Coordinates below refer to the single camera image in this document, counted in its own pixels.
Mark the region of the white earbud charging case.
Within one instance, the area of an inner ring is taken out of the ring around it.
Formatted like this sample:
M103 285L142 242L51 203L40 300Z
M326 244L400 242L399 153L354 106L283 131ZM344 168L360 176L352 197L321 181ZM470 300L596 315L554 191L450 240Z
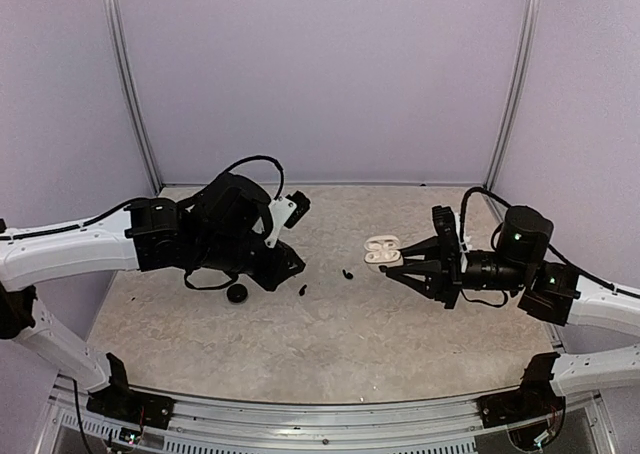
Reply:
M393 235L379 235L364 243L364 262L372 269L403 264L400 240Z

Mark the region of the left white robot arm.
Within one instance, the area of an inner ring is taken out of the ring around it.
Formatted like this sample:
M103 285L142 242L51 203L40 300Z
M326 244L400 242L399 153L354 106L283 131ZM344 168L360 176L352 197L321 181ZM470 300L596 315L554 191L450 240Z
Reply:
M124 364L90 348L38 299L38 283L100 271L177 268L246 275L267 292L305 264L280 241L308 212L300 191L270 196L225 172L196 194L173 201L135 198L91 219L1 234L1 337L19 343L72 377L121 419L140 408Z

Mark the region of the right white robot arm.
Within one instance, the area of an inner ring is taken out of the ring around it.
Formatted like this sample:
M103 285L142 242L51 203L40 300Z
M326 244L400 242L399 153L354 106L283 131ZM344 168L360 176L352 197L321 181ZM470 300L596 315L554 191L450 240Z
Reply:
M600 280L563 259L546 261L554 226L536 210L509 208L491 250L470 248L462 218L450 207L433 207L432 220L435 236L410 246L395 236L368 239L365 263L447 309L468 290L500 291L519 296L519 309L548 324L639 334L638 289ZM540 354L527 366L511 407L531 418L551 396L638 381L638 345L584 355Z

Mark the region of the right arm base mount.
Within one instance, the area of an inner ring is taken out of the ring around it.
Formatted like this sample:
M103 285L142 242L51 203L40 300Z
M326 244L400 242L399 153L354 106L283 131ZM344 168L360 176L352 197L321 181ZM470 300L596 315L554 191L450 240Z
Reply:
M484 428L514 424L563 410L566 400L552 387L552 368L557 352L535 355L524 370L520 385L512 390L478 398L477 406Z

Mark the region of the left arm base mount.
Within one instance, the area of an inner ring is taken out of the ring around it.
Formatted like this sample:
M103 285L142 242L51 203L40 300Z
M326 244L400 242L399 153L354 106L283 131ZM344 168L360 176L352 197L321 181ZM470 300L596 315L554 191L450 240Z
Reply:
M112 353L106 354L106 360L110 369L107 385L88 394L87 410L139 427L167 430L175 401L132 389L124 363Z

